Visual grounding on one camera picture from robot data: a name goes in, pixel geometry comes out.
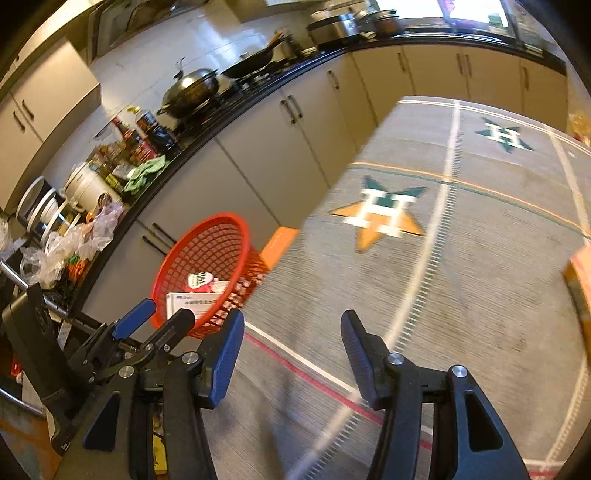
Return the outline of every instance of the cabinet handle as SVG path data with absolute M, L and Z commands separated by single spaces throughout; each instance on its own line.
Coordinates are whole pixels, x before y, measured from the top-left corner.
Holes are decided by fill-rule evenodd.
M 25 100 L 22 101 L 22 107 L 25 109 L 25 112 L 27 113 L 27 115 L 29 116 L 29 118 L 31 120 L 35 120 L 35 115 L 33 115 L 33 112 L 31 112 L 31 110 L 29 109 L 29 107 L 27 107 L 27 104 L 25 103 Z
M 21 132 L 25 132 L 26 128 L 25 125 L 21 122 L 21 120 L 19 119 L 19 117 L 17 117 L 17 113 L 13 112 L 12 113 L 12 117 L 15 119 L 15 121 L 18 123 L 18 126 L 21 128 Z
M 404 66 L 404 59 L 402 58 L 401 53 L 398 53 L 398 61 L 400 62 L 400 68 L 404 73 L 406 73 L 406 67 Z
M 335 87 L 335 90 L 340 90 L 339 80 L 337 79 L 335 73 L 332 70 L 329 70 L 327 73 L 333 81 L 333 85 Z
M 153 223 L 152 227 L 154 227 L 154 230 L 156 230 L 158 233 L 161 233 L 162 235 L 164 235 L 170 242 L 173 243 L 172 245 L 170 245 L 170 248 L 174 247 L 178 243 L 173 237 L 171 237 L 168 233 L 166 233 L 164 231 L 164 229 L 159 224 Z
M 466 55 L 466 65 L 468 66 L 468 75 L 472 78 L 472 63 L 470 62 L 470 57 Z
M 159 251 L 164 257 L 166 257 L 167 253 L 164 250 L 162 250 L 158 245 L 156 245 L 152 240 L 150 240 L 147 236 L 142 235 L 142 240 L 155 250 Z
M 288 100 L 291 100 L 291 103 L 293 103 L 293 104 L 294 104 L 294 107 L 295 107 L 295 109 L 297 110 L 297 116 L 298 116 L 299 118 L 304 118 L 304 114 L 301 112 L 301 108 L 300 108 L 300 106 L 297 104 L 297 102 L 296 102 L 296 99 L 294 98 L 294 96 L 293 96 L 293 95 L 288 95 L 288 96 L 287 96 L 287 99 L 288 99 Z
M 530 74 L 527 71 L 527 68 L 523 67 L 523 81 L 524 81 L 524 86 L 525 86 L 525 90 L 529 90 L 530 89 Z
M 462 57 L 459 53 L 456 53 L 457 67 L 460 69 L 460 74 L 464 76 L 464 67 L 462 66 Z
M 296 120 L 296 117 L 294 115 L 294 112 L 291 111 L 291 108 L 290 108 L 289 104 L 285 100 L 282 100 L 279 103 L 282 104 L 285 107 L 285 110 L 287 110 L 289 112 L 290 117 L 291 117 L 291 124 L 294 125 L 297 122 L 297 120 Z

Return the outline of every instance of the gray carpet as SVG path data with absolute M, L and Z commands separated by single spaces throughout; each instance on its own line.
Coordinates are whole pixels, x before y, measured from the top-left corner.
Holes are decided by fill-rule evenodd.
M 358 161 L 441 175 L 452 113 L 448 106 L 399 104 Z M 583 238 L 568 223 L 578 223 L 577 212 L 549 136 L 521 127 L 521 139 L 533 150 L 507 151 L 476 133 L 486 128 L 482 117 L 460 111 L 456 176 L 479 187 L 457 184 L 450 189 L 450 222 L 442 224 L 437 236 L 442 241 L 436 252 L 439 264 L 422 284 L 427 300 L 404 354 L 424 367 L 466 365 L 522 456 L 544 460 L 563 425 L 583 358 L 579 325 L 560 274 Z M 591 200 L 591 157 L 579 151 L 574 155 L 569 160 Z M 426 187 L 409 211 L 427 228 L 439 179 L 351 165 L 244 308 L 248 322 L 349 385 L 355 381 L 340 340 L 340 315 L 353 308 L 370 332 L 387 333 L 425 243 L 420 236 L 383 236 L 365 253 L 355 251 L 357 229 L 329 212 L 360 201 L 366 175 L 389 192 Z M 287 478 L 349 393 L 268 339 L 247 332 L 266 349 L 245 341 L 228 397 L 205 419 L 218 474 Z M 363 408 L 352 430 L 329 442 L 328 455 L 319 451 L 320 461 L 302 478 L 365 477 L 379 415 L 376 420 Z M 590 416 L 587 392 L 559 458 L 568 456 Z M 431 424 L 427 408 L 423 425 L 428 430 Z M 430 441 L 425 433 L 424 445 Z M 421 448 L 417 478 L 427 477 L 428 459 L 428 448 Z

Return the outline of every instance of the green towel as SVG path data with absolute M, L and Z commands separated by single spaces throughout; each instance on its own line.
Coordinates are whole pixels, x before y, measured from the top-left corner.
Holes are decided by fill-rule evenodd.
M 127 182 L 127 185 L 125 185 L 124 192 L 131 192 L 133 195 L 135 195 L 138 193 L 140 188 L 142 188 L 147 183 L 148 179 L 146 177 L 150 173 L 156 173 L 159 170 L 162 170 L 165 166 L 166 156 L 164 155 L 142 163 L 134 170 L 131 178 Z

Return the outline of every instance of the wok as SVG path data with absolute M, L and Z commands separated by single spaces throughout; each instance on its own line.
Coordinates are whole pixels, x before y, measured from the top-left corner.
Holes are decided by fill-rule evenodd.
M 217 70 L 198 69 L 183 76 L 181 64 L 178 66 L 180 71 L 174 76 L 177 82 L 164 94 L 162 108 L 157 113 L 169 113 L 173 117 L 184 118 L 214 96 L 219 84 Z
M 273 49 L 285 40 L 287 37 L 281 36 L 281 33 L 276 34 L 265 48 L 224 70 L 222 75 L 231 79 L 239 79 L 260 70 L 273 58 Z

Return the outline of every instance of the blue gripper pad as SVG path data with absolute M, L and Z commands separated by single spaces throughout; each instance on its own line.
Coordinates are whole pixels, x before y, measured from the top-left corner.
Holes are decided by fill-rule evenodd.
M 154 300 L 143 299 L 117 322 L 113 330 L 113 338 L 115 340 L 129 338 L 154 313 L 156 313 Z
M 208 335 L 197 349 L 203 359 L 197 399 L 201 408 L 215 408 L 226 396 L 244 337 L 244 315 L 230 310 L 218 333 Z

